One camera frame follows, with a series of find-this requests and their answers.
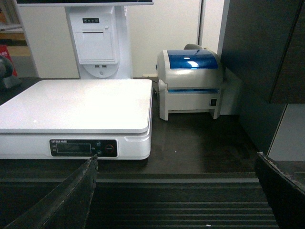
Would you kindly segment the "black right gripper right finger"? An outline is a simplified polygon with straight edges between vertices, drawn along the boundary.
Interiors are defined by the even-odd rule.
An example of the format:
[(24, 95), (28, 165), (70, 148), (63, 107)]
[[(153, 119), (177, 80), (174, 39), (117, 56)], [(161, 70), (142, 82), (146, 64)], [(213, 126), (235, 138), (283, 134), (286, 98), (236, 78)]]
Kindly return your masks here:
[(305, 186), (262, 152), (254, 170), (279, 228), (303, 229)]

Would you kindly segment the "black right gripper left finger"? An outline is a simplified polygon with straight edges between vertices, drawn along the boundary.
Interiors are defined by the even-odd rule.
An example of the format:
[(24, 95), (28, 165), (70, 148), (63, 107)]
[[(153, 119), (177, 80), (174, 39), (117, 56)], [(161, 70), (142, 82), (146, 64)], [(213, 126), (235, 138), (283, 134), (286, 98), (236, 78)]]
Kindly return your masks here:
[(96, 188), (98, 158), (94, 155), (7, 229), (83, 229)]

